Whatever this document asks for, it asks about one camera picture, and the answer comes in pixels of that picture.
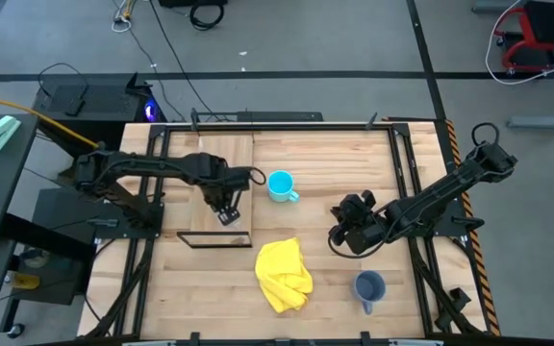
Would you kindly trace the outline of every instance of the red chair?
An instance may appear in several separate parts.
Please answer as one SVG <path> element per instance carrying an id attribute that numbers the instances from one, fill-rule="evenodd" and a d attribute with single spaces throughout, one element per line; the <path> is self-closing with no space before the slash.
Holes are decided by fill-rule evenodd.
<path id="1" fill-rule="evenodd" d="M 529 1 L 501 16 L 497 28 L 510 15 L 518 14 L 521 33 L 495 29 L 497 46 L 504 50 L 501 63 L 508 75 L 516 71 L 543 72 L 554 68 L 554 3 Z"/>

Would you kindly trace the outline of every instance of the gray floor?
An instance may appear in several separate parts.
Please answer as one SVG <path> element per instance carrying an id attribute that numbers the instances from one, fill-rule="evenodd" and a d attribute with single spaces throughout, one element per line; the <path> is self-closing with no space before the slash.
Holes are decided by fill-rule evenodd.
<path id="1" fill-rule="evenodd" d="M 469 11 L 472 1 L 416 0 L 436 72 L 485 71 L 495 15 Z M 8 0 L 0 15 L 0 74 L 38 73 L 68 62 L 84 73 L 150 72 L 128 34 L 111 32 L 110 0 Z M 407 6 L 396 0 L 231 0 L 216 30 L 199 33 L 181 15 L 158 7 L 187 71 L 385 70 L 422 71 Z M 161 72 L 178 72 L 150 7 L 138 0 L 134 31 Z M 493 51 L 491 65 L 498 69 Z M 65 69 L 53 72 L 68 73 Z M 322 111 L 327 120 L 435 116 L 424 80 L 228 80 L 194 83 L 220 111 Z M 184 113 L 202 109 L 182 81 L 164 82 Z M 503 146 L 516 155 L 515 175 L 479 185 L 470 195 L 480 230 L 499 322 L 505 335 L 554 338 L 554 132 L 510 131 L 512 115 L 554 114 L 554 80 L 501 86 L 489 80 L 439 81 L 446 115 L 462 153 L 481 121 L 502 127 Z M 31 105 L 36 83 L 0 83 L 0 98 Z M 174 115 L 165 109 L 170 118 Z M 10 113 L 0 107 L 0 113 Z M 47 156 L 48 167 L 38 165 Z M 27 167 L 54 178 L 69 164 L 61 150 L 37 139 Z M 41 188 L 51 183 L 24 171 L 11 211 L 31 217 Z M 27 332 L 0 345 L 70 339 L 81 301 L 72 307 L 21 305 Z"/>

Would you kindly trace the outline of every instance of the blue mug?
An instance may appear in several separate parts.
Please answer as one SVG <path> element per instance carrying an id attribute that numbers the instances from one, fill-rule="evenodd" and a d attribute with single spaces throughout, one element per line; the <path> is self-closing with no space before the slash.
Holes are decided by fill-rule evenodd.
<path id="1" fill-rule="evenodd" d="M 274 171 L 268 176 L 268 195 L 275 202 L 298 202 L 300 197 L 293 188 L 294 178 L 286 171 Z"/>
<path id="2" fill-rule="evenodd" d="M 354 296 L 363 303 L 363 309 L 367 315 L 373 312 L 373 303 L 384 298 L 386 284 L 384 279 L 372 270 L 361 272 L 352 283 Z"/>

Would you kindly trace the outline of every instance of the yellow towel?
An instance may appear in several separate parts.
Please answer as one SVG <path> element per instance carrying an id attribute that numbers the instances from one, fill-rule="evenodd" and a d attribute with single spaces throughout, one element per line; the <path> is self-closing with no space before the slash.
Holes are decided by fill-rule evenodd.
<path id="1" fill-rule="evenodd" d="M 301 309 L 307 303 L 305 293 L 314 290 L 297 238 L 263 246 L 256 259 L 256 277 L 264 296 L 278 313 Z"/>

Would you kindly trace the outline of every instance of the wooden table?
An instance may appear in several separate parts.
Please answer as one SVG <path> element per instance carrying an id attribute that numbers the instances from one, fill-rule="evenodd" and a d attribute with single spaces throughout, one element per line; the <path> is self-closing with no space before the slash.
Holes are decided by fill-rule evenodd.
<path id="1" fill-rule="evenodd" d="M 445 175 L 435 127 L 430 122 L 409 126 L 420 180 L 422 187 L 426 187 Z M 149 127 L 127 125 L 121 150 L 144 153 Z M 175 133 L 170 139 L 169 156 L 199 150 L 218 150 L 223 155 L 224 149 L 214 149 L 211 143 L 236 141 L 231 148 L 246 151 L 245 155 L 252 158 L 250 163 L 266 174 L 288 170 L 301 200 L 298 204 L 276 204 L 269 200 L 265 186 L 255 185 L 251 192 L 245 192 L 249 201 L 241 201 L 243 226 L 239 226 L 244 228 L 249 222 L 253 247 L 194 250 L 176 233 L 189 231 L 196 222 L 194 215 L 214 216 L 205 214 L 204 204 L 194 203 L 197 187 L 166 179 L 164 229 L 153 254 L 142 339 L 188 339 L 191 332 L 200 332 L 203 339 L 358 338 L 361 331 L 369 331 L 371 337 L 423 336 L 406 239 L 362 260 L 337 257 L 326 244 L 327 232 L 336 224 L 329 209 L 338 205 L 345 194 L 370 189 L 378 206 L 398 198 L 385 132 L 273 131 L 255 132 L 254 138 L 250 133 L 201 135 L 199 139 L 196 133 Z M 399 146 L 405 164 L 400 141 Z M 413 194 L 407 172 L 406 181 L 408 193 Z M 128 177 L 120 182 L 131 191 L 139 189 L 137 178 Z M 305 265 L 314 279 L 314 292 L 302 310 L 277 314 L 260 291 L 254 265 L 263 244 L 294 236 L 300 239 Z M 434 241 L 444 288 L 460 287 L 467 293 L 472 302 L 467 304 L 464 314 L 472 324 L 485 330 L 466 255 L 446 238 Z M 88 299 L 100 315 L 119 292 L 128 242 L 117 240 L 93 266 Z M 346 252 L 346 246 L 341 246 L 341 250 Z M 364 314 L 350 291 L 352 279 L 366 269 L 378 271 L 388 285 L 385 298 L 371 316 Z M 427 294 L 435 319 L 437 308 L 428 287 Z M 134 298 L 130 301 L 126 331 L 131 331 L 135 305 Z M 96 323 L 86 307 L 78 333 L 88 332 Z"/>

